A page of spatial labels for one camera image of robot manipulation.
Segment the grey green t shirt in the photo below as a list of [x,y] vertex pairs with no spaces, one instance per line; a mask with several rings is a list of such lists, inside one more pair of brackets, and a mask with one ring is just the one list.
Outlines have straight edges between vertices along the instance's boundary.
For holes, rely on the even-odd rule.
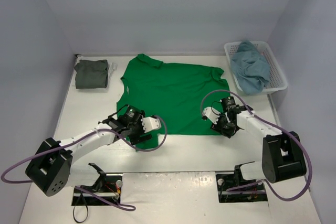
[[74,70],[76,89],[103,89],[108,85],[107,60],[79,60]]

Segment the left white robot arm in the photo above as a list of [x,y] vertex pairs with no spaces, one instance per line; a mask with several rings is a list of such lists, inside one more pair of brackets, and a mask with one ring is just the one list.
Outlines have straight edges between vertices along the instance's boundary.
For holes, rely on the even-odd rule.
[[71,166],[88,153],[105,145],[128,138],[132,146],[150,140],[150,132],[161,128],[155,116],[145,116],[143,110],[128,105],[123,115],[109,115],[98,126],[76,137],[57,141],[44,140],[28,164],[25,173],[48,197],[67,186]]

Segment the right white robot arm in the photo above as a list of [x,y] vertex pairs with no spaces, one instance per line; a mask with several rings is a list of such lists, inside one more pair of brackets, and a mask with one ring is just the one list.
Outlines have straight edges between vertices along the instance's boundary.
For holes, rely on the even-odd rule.
[[307,167],[301,148],[283,130],[257,119],[250,106],[238,105],[233,97],[220,101],[222,112],[209,106],[202,116],[212,122],[211,129],[231,138],[244,130],[261,143],[261,158],[258,161],[237,165],[233,184],[245,188],[251,180],[265,179],[276,183],[306,174]]

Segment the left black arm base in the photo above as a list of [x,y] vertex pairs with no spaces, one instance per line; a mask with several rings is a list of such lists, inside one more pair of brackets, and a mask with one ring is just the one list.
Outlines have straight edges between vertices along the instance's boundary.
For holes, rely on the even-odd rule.
[[[96,171],[98,177],[92,182],[86,180],[85,184],[79,185],[91,193],[117,205],[121,202],[121,187],[123,186],[123,175],[121,173],[108,173],[103,171],[95,163],[89,163],[89,171]],[[72,206],[107,206],[108,204],[98,200],[88,193],[74,189],[72,196]]]

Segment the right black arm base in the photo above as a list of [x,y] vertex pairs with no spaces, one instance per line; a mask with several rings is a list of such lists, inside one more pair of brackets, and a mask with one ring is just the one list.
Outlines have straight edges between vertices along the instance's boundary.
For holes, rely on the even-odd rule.
[[215,173],[219,203],[267,202],[264,185],[258,184],[255,179],[243,179],[241,166],[236,165],[234,170],[228,172]]

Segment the blue t shirt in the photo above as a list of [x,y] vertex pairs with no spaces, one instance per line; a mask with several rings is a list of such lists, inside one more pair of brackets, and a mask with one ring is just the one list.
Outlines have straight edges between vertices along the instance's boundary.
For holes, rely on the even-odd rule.
[[270,83],[270,65],[248,40],[241,42],[230,60],[231,70],[242,91],[258,94]]

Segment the white laundry basket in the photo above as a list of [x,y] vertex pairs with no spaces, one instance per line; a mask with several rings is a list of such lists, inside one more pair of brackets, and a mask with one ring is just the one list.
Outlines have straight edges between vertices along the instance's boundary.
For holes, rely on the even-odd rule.
[[[241,41],[228,42],[224,45],[225,55],[230,66],[232,56],[237,52],[238,46]],[[264,87],[259,94],[272,94],[277,91],[285,90],[288,87],[286,76],[284,75],[281,67],[279,66],[273,51],[265,41],[251,41],[257,50],[265,57],[270,66],[270,82]]]

